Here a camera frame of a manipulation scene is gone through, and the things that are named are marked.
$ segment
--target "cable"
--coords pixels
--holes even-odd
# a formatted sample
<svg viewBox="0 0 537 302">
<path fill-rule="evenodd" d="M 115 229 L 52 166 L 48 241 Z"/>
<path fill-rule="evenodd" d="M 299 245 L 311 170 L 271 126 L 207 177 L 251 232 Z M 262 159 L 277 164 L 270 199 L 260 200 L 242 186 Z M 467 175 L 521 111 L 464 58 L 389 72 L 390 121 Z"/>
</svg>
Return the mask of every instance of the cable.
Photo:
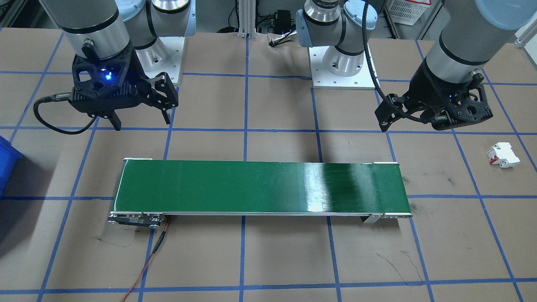
<svg viewBox="0 0 537 302">
<path fill-rule="evenodd" d="M 229 27 L 232 27 L 231 26 L 231 23 L 230 23 L 230 19 L 231 19 L 231 15 L 233 14 L 233 11 L 237 8 L 237 1 L 235 1 L 235 6 L 231 9 L 231 11 L 229 12 L 229 16 L 228 16 L 228 26 Z"/>
<path fill-rule="evenodd" d="M 238 17 L 238 0 L 235 0 L 235 14 L 237 15 L 237 28 L 241 28 L 241 23 Z"/>
<path fill-rule="evenodd" d="M 267 21 L 267 20 L 272 20 L 272 19 L 275 19 L 275 16 L 274 16 L 274 15 L 269 15 L 269 16 L 267 16 L 267 17 L 264 17 L 261 21 L 258 21 L 258 22 L 256 23 L 256 27 L 259 26 L 259 24 L 261 24 L 261 23 L 263 23 L 263 22 L 265 22 L 265 21 Z"/>
<path fill-rule="evenodd" d="M 138 279 L 136 279 L 136 281 L 134 282 L 133 286 L 131 286 L 130 289 L 127 291 L 127 293 L 123 296 L 123 298 L 121 299 L 121 302 L 125 302 L 127 297 L 130 295 L 130 293 L 136 287 L 136 284 L 138 284 L 138 282 L 142 278 L 142 275 L 146 271 L 147 266 L 149 266 L 149 263 L 151 262 L 151 260 L 155 256 L 155 253 L 157 252 L 158 248 L 161 246 L 162 240 L 164 240 L 164 236 L 166 236 L 166 231 L 168 230 L 168 226 L 170 225 L 170 221 L 171 221 L 171 216 L 168 216 L 168 221 L 166 222 L 166 226 L 162 230 L 161 236 L 158 238 L 157 243 L 155 244 L 155 247 L 153 248 L 153 251 L 151 252 L 151 255 L 149 255 L 149 258 L 147 258 L 146 264 L 143 266 L 142 271 L 138 275 Z"/>
<path fill-rule="evenodd" d="M 68 98 L 56 98 L 56 96 L 48 96 L 48 97 L 42 97 L 38 100 L 35 101 L 34 103 L 34 107 L 33 107 L 33 110 L 34 110 L 34 115 L 35 115 L 35 118 L 37 118 L 37 120 L 42 123 L 43 125 L 47 126 L 49 129 L 52 129 L 56 132 L 60 132 L 60 133 L 63 133 L 63 134 L 80 134 L 86 130 L 88 130 L 88 128 L 93 125 L 93 123 L 95 122 L 95 120 L 97 119 L 96 117 L 95 118 L 92 118 L 91 121 L 82 129 L 80 130 L 76 130 L 76 131 L 66 131 L 66 130 L 62 130 L 62 129 L 59 129 L 59 128 L 56 128 L 54 127 L 53 125 L 47 123 L 45 120 L 43 120 L 43 118 L 41 117 L 41 115 L 39 114 L 39 105 L 41 105 L 42 103 L 50 103 L 50 102 L 63 102 L 65 100 L 68 100 Z"/>
<path fill-rule="evenodd" d="M 391 101 L 386 95 L 384 95 L 384 92 L 382 92 L 382 89 L 380 88 L 380 84 L 378 83 L 375 71 L 373 70 L 373 65 L 371 64 L 371 54 L 369 53 L 369 48 L 367 47 L 367 7 L 369 6 L 369 3 L 371 0 L 364 0 L 364 13 L 362 14 L 362 38 L 364 41 L 364 52 L 367 60 L 367 65 L 369 67 L 369 74 L 371 75 L 371 80 L 373 80 L 373 84 L 375 85 L 375 89 L 379 92 L 380 97 L 383 101 L 388 103 L 388 105 L 391 107 L 391 109 L 395 112 L 396 115 L 400 116 L 401 118 L 407 118 L 409 120 L 417 121 L 419 123 L 427 124 L 430 121 L 422 118 L 414 117 L 406 112 L 404 112 L 401 108 L 397 107 L 394 102 Z"/>
</svg>

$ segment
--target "table surface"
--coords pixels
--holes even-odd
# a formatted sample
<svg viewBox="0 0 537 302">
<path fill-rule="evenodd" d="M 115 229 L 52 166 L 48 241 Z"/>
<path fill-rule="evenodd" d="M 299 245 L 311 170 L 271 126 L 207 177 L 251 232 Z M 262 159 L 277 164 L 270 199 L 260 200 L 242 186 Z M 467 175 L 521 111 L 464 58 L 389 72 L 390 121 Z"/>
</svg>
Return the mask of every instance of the table surface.
<svg viewBox="0 0 537 302">
<path fill-rule="evenodd" d="M 69 91 L 59 30 L 0 31 L 0 135 L 25 158 L 0 201 L 0 300 L 119 300 L 160 232 L 107 225 L 124 157 L 362 163 L 397 161 L 414 217 L 174 218 L 129 301 L 537 300 L 537 71 L 503 47 L 485 66 L 494 117 L 436 132 L 381 133 L 374 91 L 314 90 L 307 50 L 236 34 L 187 39 L 172 125 L 144 105 L 81 135 L 41 126 L 31 104 Z M 432 46 L 371 40 L 383 90 L 402 94 Z M 42 106 L 67 128 L 88 117 Z M 510 142 L 521 164 L 490 165 Z"/>
</svg>

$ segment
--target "white plastic crate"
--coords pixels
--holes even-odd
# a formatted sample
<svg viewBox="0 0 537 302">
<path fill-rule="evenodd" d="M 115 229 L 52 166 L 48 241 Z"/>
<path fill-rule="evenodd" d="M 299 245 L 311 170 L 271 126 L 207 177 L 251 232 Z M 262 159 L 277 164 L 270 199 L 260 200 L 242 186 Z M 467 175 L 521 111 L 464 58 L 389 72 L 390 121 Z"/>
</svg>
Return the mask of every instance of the white plastic crate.
<svg viewBox="0 0 537 302">
<path fill-rule="evenodd" d="M 388 10 L 393 22 L 412 26 L 429 6 L 431 0 L 393 0 Z"/>
</svg>

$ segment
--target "red wire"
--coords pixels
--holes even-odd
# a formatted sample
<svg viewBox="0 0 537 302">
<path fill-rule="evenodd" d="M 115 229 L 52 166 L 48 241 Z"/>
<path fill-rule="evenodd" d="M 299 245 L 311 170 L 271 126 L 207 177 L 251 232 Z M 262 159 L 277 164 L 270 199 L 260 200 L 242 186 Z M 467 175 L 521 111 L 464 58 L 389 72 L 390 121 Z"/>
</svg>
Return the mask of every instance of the red wire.
<svg viewBox="0 0 537 302">
<path fill-rule="evenodd" d="M 166 226 L 164 227 L 163 232 L 166 232 L 166 231 L 168 230 L 168 226 L 170 225 L 170 221 L 171 221 L 171 217 L 168 217 L 168 221 L 166 222 Z M 123 298 L 121 299 L 121 302 L 125 302 L 125 300 L 127 299 L 127 297 L 128 297 L 128 296 L 130 295 L 130 293 L 134 290 L 134 288 L 136 287 L 136 284 L 138 284 L 138 282 L 139 282 L 140 279 L 142 278 L 143 273 L 146 271 L 147 266 L 149 265 L 149 262 L 151 262 L 151 259 L 153 259 L 153 256 L 155 256 L 155 253 L 151 253 L 151 255 L 149 255 L 149 258 L 147 259 L 146 264 L 143 266 L 142 271 L 141 271 L 140 274 L 138 275 L 138 279 L 136 279 L 136 281 L 134 282 L 133 286 L 131 286 L 130 289 L 129 289 L 129 291 L 123 296 Z"/>
</svg>

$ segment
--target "black cable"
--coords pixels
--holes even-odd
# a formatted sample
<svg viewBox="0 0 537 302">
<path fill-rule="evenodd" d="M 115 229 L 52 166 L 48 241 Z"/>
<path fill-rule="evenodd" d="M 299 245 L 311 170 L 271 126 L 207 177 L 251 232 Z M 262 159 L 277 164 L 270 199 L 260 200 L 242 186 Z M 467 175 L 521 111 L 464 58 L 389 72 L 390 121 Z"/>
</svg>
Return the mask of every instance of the black cable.
<svg viewBox="0 0 537 302">
<path fill-rule="evenodd" d="M 384 92 L 382 92 L 382 89 L 380 88 L 380 84 L 378 83 L 378 81 L 376 79 L 376 76 L 375 76 L 375 71 L 373 70 L 373 65 L 371 64 L 371 54 L 369 53 L 369 48 L 367 47 L 367 28 L 366 28 L 367 20 L 366 20 L 366 17 L 367 17 L 367 7 L 369 6 L 370 1 L 371 0 L 365 0 L 364 13 L 362 14 L 362 38 L 363 38 L 363 41 L 364 41 L 364 53 L 365 53 L 365 56 L 366 56 L 367 65 L 369 67 L 369 74 L 371 75 L 371 80 L 373 80 L 373 84 L 375 85 L 375 89 L 379 92 L 379 95 L 382 98 L 382 100 L 385 101 L 386 103 L 388 103 L 388 105 L 395 112 L 396 115 L 398 115 L 401 118 L 407 118 L 409 120 L 413 120 L 413 121 L 417 121 L 419 123 L 427 124 L 427 123 L 430 122 L 429 120 L 414 117 L 411 114 L 408 114 L 408 113 L 404 112 L 401 108 L 397 107 L 394 104 L 394 102 L 391 101 L 391 99 L 389 99 L 388 97 L 386 97 L 386 95 L 384 95 Z"/>
<path fill-rule="evenodd" d="M 62 130 L 62 129 L 59 129 L 59 128 L 56 128 L 54 127 L 53 125 L 47 123 L 45 120 L 43 120 L 43 118 L 41 117 L 41 115 L 39 114 L 39 105 L 41 105 L 42 103 L 50 103 L 50 102 L 62 102 L 66 99 L 62 99 L 62 100 L 57 100 L 55 99 L 54 97 L 51 97 L 51 96 L 48 96 L 48 97 L 42 97 L 38 100 L 35 101 L 34 103 L 34 115 L 35 115 L 35 118 L 37 118 L 37 120 L 42 123 L 43 125 L 47 126 L 49 129 L 52 129 L 56 132 L 60 132 L 60 133 L 63 133 L 63 134 L 80 134 L 86 130 L 88 130 L 89 127 L 91 127 L 91 125 L 93 125 L 93 123 L 95 122 L 95 120 L 97 119 L 96 117 L 95 118 L 92 118 L 91 121 L 89 122 L 89 124 L 87 124 L 84 128 L 80 129 L 80 130 L 76 130 L 76 131 L 65 131 L 65 130 Z"/>
<path fill-rule="evenodd" d="M 229 16 L 228 16 L 228 26 L 229 27 L 232 27 L 231 23 L 230 23 L 230 19 L 231 19 L 231 15 L 233 14 L 233 11 L 235 10 L 236 7 L 237 7 L 237 2 L 235 1 L 235 6 L 231 9 L 231 11 L 229 12 Z"/>
<path fill-rule="evenodd" d="M 235 0 L 235 15 L 237 15 L 237 28 L 241 28 L 241 23 L 238 17 L 238 0 Z"/>
<path fill-rule="evenodd" d="M 275 16 L 268 16 L 268 17 L 265 17 L 265 18 L 263 18 L 261 21 L 259 21 L 259 22 L 256 23 L 256 27 L 259 26 L 259 24 L 261 24 L 261 23 L 263 23 L 263 22 L 265 22 L 265 21 L 267 21 L 267 20 L 272 20 L 272 19 L 275 19 Z"/>
</svg>

